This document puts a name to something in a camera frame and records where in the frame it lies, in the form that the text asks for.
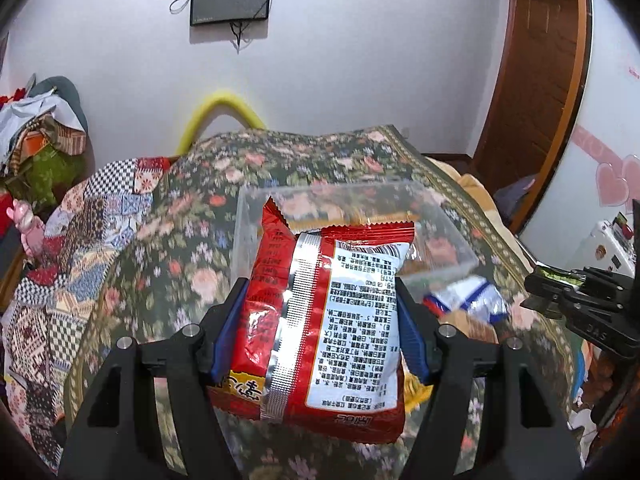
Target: pink figurine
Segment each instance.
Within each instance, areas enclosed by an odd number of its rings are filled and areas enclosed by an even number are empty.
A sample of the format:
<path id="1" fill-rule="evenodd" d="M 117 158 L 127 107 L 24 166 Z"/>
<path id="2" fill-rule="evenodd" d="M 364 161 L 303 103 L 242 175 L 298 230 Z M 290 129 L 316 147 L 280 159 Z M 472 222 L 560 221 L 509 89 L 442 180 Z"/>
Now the pink figurine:
<path id="1" fill-rule="evenodd" d="M 42 253 L 44 222 L 39 216 L 33 214 L 31 205 L 24 200 L 14 199 L 14 208 L 8 207 L 6 215 L 14 221 L 18 231 L 21 232 L 20 241 L 25 254 L 31 260 L 38 258 Z"/>

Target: yellow foam tube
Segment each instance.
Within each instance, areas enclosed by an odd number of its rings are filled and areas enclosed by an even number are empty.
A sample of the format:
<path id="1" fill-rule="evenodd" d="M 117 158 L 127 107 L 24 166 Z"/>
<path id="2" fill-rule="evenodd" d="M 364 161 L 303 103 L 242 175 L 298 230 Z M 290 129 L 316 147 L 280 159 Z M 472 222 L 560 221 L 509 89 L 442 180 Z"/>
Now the yellow foam tube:
<path id="1" fill-rule="evenodd" d="M 184 155 L 189 151 L 191 145 L 196 140 L 200 126 L 205 121 L 207 116 L 217 106 L 228 106 L 242 117 L 242 120 L 249 128 L 258 128 L 264 130 L 266 126 L 260 120 L 260 117 L 251 109 L 251 107 L 242 101 L 237 95 L 232 94 L 227 90 L 221 90 L 211 94 L 206 101 L 204 101 L 195 113 L 191 116 L 187 127 L 180 138 L 178 149 L 175 152 L 176 155 Z"/>

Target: candy wrapper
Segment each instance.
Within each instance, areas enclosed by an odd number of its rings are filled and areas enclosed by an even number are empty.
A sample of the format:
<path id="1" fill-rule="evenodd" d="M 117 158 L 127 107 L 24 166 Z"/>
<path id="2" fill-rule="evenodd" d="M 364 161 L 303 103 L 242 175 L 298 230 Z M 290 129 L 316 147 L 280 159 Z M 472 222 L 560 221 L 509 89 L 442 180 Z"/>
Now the candy wrapper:
<path id="1" fill-rule="evenodd" d="M 469 276 L 433 292 L 424 298 L 424 304 L 436 316 L 462 309 L 470 316 L 492 324 L 509 315 L 508 306 L 498 289 L 480 276 Z"/>
<path id="2" fill-rule="evenodd" d="M 213 404 L 355 442 L 394 442 L 404 426 L 395 276 L 414 224 L 296 236 L 269 200 L 262 228 Z"/>

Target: electrical cable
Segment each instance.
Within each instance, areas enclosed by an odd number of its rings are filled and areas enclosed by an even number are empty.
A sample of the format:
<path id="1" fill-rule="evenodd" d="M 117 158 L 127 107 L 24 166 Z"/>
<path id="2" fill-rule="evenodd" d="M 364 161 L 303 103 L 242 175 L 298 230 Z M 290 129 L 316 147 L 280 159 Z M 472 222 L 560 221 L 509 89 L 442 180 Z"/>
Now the electrical cable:
<path id="1" fill-rule="evenodd" d="M 262 10 L 264 9 L 264 6 L 267 4 L 269 4 L 269 6 L 271 7 L 271 0 L 265 0 L 264 3 L 260 6 L 260 9 L 258 9 L 255 12 L 251 20 L 247 22 L 230 22 L 229 23 L 229 27 L 231 28 L 231 33 L 236 38 L 236 43 L 238 44 L 238 51 L 240 50 L 240 41 L 242 39 L 242 34 L 244 33 L 245 30 L 247 30 L 247 27 L 251 25 L 253 20 L 255 20 L 256 16 L 262 12 Z"/>
<path id="2" fill-rule="evenodd" d="M 169 12 L 172 14 L 180 14 L 187 5 L 189 5 L 189 1 L 190 0 L 185 0 L 184 3 L 178 8 L 178 9 L 174 9 L 174 5 L 179 2 L 180 0 L 174 0 L 169 4 Z"/>

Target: clear plastic container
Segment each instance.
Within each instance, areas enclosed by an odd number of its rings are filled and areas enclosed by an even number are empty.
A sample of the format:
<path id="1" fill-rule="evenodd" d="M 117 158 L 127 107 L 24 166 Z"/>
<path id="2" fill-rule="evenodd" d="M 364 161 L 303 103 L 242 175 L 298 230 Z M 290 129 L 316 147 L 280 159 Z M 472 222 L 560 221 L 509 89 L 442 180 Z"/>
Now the clear plastic container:
<path id="1" fill-rule="evenodd" d="M 309 187 L 243 187 L 238 195 L 231 255 L 232 283 L 251 276 L 262 236 L 262 207 L 273 197 L 294 233 L 329 225 L 413 221 L 414 243 L 398 275 L 415 301 L 467 276 L 473 250 L 419 182 L 367 182 Z"/>

